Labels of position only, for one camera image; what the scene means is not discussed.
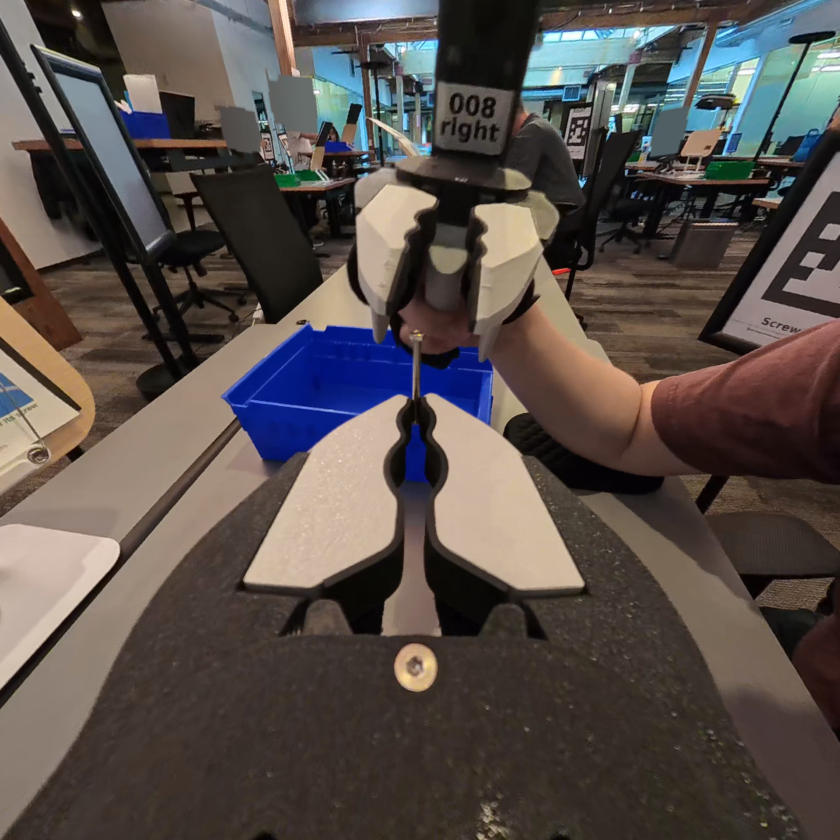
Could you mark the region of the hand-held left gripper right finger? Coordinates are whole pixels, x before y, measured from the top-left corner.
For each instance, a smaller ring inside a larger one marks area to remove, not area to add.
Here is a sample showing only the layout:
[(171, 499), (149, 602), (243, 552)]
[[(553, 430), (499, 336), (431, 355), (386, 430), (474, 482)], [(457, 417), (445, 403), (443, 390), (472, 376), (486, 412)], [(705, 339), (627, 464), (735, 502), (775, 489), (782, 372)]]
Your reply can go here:
[(502, 604), (581, 595), (585, 580), (519, 451), (441, 395), (424, 398), (424, 573), (444, 634)]

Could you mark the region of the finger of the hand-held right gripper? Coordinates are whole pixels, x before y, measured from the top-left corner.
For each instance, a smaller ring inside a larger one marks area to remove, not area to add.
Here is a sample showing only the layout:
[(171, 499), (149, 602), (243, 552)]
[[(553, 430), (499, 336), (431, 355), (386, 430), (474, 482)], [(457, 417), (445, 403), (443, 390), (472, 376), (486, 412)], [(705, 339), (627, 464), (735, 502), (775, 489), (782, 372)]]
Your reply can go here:
[(526, 297), (560, 211), (541, 192), (515, 203), (483, 203), (470, 212), (466, 308), (469, 331), (485, 362), (504, 321)]
[(356, 222), (356, 276), (371, 311), (374, 341), (414, 297), (437, 226), (435, 195), (405, 184), (385, 185)]

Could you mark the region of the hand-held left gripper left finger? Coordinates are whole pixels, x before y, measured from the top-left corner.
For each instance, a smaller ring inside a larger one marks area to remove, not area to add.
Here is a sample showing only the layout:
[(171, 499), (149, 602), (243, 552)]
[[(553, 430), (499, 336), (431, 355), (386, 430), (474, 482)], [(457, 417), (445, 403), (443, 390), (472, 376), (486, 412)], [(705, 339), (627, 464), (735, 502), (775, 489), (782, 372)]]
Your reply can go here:
[(245, 572), (249, 592), (338, 603), (355, 632), (380, 632), (403, 577), (412, 400), (397, 395), (307, 453)]

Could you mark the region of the blue plastic bin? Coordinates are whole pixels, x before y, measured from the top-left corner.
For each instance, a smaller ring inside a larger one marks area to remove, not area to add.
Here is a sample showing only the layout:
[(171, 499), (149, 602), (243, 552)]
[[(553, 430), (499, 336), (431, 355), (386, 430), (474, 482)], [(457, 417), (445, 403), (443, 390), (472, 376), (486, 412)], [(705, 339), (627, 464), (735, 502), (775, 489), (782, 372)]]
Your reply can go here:
[(411, 354), (390, 332), (377, 343), (370, 329), (305, 325), (222, 398), (264, 460), (334, 448), (331, 458), (375, 486), (399, 485), (426, 479), (421, 431), (401, 417), (413, 379)]

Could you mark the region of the person's right forearm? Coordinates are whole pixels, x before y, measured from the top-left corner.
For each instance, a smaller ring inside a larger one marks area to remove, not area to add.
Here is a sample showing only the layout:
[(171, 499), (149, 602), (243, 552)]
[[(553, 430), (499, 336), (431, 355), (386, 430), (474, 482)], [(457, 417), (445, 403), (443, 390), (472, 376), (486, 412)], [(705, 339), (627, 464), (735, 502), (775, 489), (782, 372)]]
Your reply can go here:
[(640, 384), (532, 308), (502, 328), (491, 360), (554, 440), (598, 465), (838, 484), (838, 321)]

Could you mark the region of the person's right hand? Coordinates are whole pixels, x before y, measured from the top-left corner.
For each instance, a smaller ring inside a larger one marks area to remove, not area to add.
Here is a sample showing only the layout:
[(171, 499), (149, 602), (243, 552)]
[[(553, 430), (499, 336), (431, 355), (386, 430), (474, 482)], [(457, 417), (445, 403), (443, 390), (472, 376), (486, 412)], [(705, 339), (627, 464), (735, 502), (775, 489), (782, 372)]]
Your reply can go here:
[[(456, 311), (439, 311), (415, 298), (399, 314), (401, 338), (408, 341), (413, 333), (421, 333), (422, 350), (427, 354), (443, 354), (479, 344), (479, 337), (469, 330), (466, 307), (462, 303)], [(551, 345), (552, 337), (551, 323), (546, 322), (538, 307), (532, 307), (518, 320), (500, 328), (491, 348), (490, 361), (501, 374), (517, 371), (531, 359), (541, 358), (545, 347)]]

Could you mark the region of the black framed marker sign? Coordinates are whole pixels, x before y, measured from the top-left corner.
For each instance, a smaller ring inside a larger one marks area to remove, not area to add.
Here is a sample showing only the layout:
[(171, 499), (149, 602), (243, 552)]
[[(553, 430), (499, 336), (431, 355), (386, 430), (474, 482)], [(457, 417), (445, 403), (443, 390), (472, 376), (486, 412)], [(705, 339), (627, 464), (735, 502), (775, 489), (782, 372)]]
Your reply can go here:
[(839, 317), (839, 133), (824, 133), (698, 340), (744, 355)]
[(564, 141), (572, 161), (583, 162), (592, 128), (593, 106), (577, 103), (569, 108), (563, 131)]

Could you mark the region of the black mesh office chair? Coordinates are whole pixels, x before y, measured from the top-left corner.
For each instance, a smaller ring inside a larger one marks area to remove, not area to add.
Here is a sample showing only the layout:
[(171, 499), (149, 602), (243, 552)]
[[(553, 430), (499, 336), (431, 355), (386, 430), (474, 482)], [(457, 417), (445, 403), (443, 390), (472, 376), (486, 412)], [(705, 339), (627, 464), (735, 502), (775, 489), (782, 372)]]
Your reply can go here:
[(278, 323), (320, 288), (318, 258), (266, 164), (190, 178), (266, 323)]

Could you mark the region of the metal waste bin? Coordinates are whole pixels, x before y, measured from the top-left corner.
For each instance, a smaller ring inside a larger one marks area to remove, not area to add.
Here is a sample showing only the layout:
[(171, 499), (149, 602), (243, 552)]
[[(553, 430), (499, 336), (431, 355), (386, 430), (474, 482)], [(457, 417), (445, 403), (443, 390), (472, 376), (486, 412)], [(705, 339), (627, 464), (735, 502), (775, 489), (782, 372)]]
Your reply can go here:
[(681, 269), (717, 269), (738, 230), (739, 224), (729, 220), (685, 221), (667, 261)]

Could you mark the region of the black wheeled office chair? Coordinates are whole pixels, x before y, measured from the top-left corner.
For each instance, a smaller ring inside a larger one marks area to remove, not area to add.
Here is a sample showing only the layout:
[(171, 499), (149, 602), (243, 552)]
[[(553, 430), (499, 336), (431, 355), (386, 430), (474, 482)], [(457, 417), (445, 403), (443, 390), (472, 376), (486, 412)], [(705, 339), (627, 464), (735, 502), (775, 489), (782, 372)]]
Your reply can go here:
[(224, 303), (222, 296), (235, 298), (239, 306), (247, 302), (247, 292), (236, 290), (208, 290), (197, 285), (194, 276), (205, 277), (207, 270), (203, 265), (206, 257), (225, 248), (224, 237), (214, 230), (195, 229), (176, 234), (175, 241), (161, 253), (159, 263), (170, 272), (182, 271), (187, 288), (174, 295), (174, 302), (180, 317), (192, 308), (205, 309), (214, 307), (227, 313), (231, 323), (240, 323), (234, 307)]

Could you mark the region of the black office chair seat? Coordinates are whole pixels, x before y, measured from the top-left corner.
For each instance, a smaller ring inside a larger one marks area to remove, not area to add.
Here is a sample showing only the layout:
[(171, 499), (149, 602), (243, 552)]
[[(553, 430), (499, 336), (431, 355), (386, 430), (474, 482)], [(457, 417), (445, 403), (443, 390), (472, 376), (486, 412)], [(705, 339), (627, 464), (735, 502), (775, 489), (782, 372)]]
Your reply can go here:
[[(784, 482), (761, 498), (764, 479), (711, 476), (696, 504), (741, 582), (788, 650), (834, 613), (838, 492)], [(785, 494), (784, 490), (793, 490)]]

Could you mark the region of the instruction sheet on stand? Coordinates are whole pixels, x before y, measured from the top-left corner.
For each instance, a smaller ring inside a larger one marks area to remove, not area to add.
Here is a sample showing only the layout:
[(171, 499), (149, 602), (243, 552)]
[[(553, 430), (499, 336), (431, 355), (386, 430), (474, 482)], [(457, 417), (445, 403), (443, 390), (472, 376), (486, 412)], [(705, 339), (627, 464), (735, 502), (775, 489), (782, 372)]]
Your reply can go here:
[[(47, 436), (52, 456), (67, 456), (89, 434), (95, 405), (78, 372), (9, 303), (1, 302), (5, 340), (80, 405), (79, 416)], [(1, 527), (1, 688), (13, 681), (102, 582), (120, 556), (118, 543), (83, 532), (27, 524)]]

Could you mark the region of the black framed board stand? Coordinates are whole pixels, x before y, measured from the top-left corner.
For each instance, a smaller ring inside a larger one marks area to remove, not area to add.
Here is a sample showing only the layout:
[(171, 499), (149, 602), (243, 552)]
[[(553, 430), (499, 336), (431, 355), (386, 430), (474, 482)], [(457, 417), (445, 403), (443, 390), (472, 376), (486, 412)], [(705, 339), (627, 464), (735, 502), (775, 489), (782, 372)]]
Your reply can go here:
[(31, 44), (30, 49), (73, 129), (78, 151), (58, 128), (37, 77), (1, 25), (3, 61), (161, 357), (136, 380), (151, 403), (201, 363), (159, 261), (175, 244), (175, 232), (101, 70), (46, 47)]

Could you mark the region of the printed instruction poster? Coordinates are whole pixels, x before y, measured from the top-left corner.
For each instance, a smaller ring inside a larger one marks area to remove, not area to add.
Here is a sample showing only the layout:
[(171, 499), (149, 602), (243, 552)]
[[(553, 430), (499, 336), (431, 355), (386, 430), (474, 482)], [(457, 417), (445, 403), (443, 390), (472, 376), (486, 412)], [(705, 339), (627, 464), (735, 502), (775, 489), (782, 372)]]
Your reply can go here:
[(47, 436), (74, 421), (80, 405), (1, 341), (1, 492), (45, 466)]

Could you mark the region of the black floor lamp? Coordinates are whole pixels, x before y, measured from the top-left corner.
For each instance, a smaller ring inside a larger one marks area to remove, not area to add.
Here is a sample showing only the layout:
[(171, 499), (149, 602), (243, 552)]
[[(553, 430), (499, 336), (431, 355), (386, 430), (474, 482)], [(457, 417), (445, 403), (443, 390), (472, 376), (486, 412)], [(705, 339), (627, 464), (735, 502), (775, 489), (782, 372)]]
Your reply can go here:
[(775, 111), (773, 112), (773, 116), (770, 120), (769, 126), (768, 126), (768, 128), (767, 128), (767, 130), (766, 130), (766, 132), (763, 136), (763, 140), (762, 140), (762, 142), (759, 146), (759, 149), (756, 153), (756, 156), (755, 156), (756, 160), (758, 159), (758, 157), (760, 156), (760, 154), (762, 152), (766, 152), (770, 147), (775, 124), (777, 123), (777, 121), (778, 121), (778, 119), (781, 115), (781, 111), (784, 107), (786, 99), (789, 97), (789, 95), (791, 93), (791, 90), (793, 88), (793, 85), (795, 84), (796, 78), (797, 78), (798, 74), (800, 73), (802, 65), (805, 62), (805, 58), (807, 56), (808, 51), (814, 45), (821, 44), (821, 43), (826, 42), (827, 40), (833, 39), (836, 35), (837, 35), (837, 32), (834, 31), (834, 30), (818, 30), (818, 31), (815, 31), (815, 32), (793, 35), (792, 37), (789, 38), (789, 41), (788, 41), (789, 46), (800, 46), (801, 47), (801, 53), (798, 56), (798, 59), (797, 59), (795, 65), (794, 65), (793, 71), (791, 73), (791, 77), (787, 81), (787, 83), (786, 83), (786, 85), (783, 89), (783, 92), (780, 96), (779, 103), (778, 103)]

